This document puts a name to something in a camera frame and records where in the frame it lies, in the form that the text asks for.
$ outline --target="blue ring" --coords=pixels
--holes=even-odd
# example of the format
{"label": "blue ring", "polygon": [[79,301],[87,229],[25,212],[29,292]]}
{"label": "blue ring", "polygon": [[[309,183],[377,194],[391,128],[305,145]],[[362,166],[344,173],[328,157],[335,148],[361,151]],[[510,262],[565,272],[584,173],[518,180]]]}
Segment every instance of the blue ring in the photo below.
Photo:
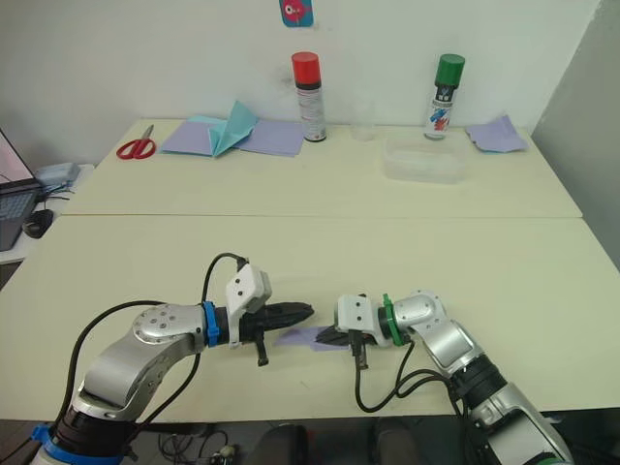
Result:
{"label": "blue ring", "polygon": [[215,319],[215,305],[213,305],[213,302],[203,302],[202,308],[204,308],[204,315],[206,316],[207,340],[205,342],[209,347],[215,347],[221,333]]}
{"label": "blue ring", "polygon": [[43,449],[51,458],[74,465],[118,465],[123,461],[122,455],[115,457],[90,457],[87,455],[75,455],[56,446],[49,438],[49,426],[39,424],[32,432],[31,438],[39,441]]}

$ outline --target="purple paper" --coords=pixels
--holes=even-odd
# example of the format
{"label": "purple paper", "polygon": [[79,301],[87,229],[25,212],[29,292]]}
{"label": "purple paper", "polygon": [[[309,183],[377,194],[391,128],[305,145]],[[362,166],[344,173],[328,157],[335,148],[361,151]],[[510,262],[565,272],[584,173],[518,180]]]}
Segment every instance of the purple paper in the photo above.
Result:
{"label": "purple paper", "polygon": [[234,146],[241,150],[294,157],[303,143],[300,123],[259,120],[252,134]]}
{"label": "purple paper", "polygon": [[487,124],[469,126],[465,131],[480,150],[512,152],[527,149],[527,142],[519,136],[507,115]]}
{"label": "purple paper", "polygon": [[162,144],[162,151],[212,155],[208,128],[212,124],[185,121]]}
{"label": "purple paper", "polygon": [[315,352],[347,351],[349,346],[331,346],[316,342],[327,326],[292,327],[275,341],[275,346],[308,346]]}

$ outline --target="scissors handle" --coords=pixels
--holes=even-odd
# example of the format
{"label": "scissors handle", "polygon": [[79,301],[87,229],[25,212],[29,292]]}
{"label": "scissors handle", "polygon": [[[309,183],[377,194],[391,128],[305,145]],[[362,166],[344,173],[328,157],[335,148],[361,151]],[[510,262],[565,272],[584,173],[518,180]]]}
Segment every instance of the scissors handle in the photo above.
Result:
{"label": "scissors handle", "polygon": [[116,155],[121,160],[140,160],[148,158],[155,153],[155,142],[152,139],[136,139],[127,142],[116,151]]}

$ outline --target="green ring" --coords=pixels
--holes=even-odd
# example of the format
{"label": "green ring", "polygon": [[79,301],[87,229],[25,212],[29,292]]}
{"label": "green ring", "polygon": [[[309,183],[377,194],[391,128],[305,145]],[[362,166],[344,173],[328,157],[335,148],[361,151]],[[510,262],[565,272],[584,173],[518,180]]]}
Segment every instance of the green ring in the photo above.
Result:
{"label": "green ring", "polygon": [[405,343],[400,337],[400,331],[398,330],[398,326],[396,325],[396,320],[394,319],[394,306],[389,300],[389,296],[384,294],[384,307],[386,308],[386,320],[387,327],[389,327],[389,333],[391,334],[391,338],[394,340],[395,346],[403,346]]}

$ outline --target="sticker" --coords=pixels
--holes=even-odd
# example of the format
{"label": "sticker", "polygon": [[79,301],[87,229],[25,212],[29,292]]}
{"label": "sticker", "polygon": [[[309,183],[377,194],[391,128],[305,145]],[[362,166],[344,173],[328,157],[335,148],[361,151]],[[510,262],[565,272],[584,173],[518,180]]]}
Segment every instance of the sticker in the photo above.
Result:
{"label": "sticker", "polygon": [[312,0],[280,0],[280,11],[289,27],[310,27],[314,23]]}

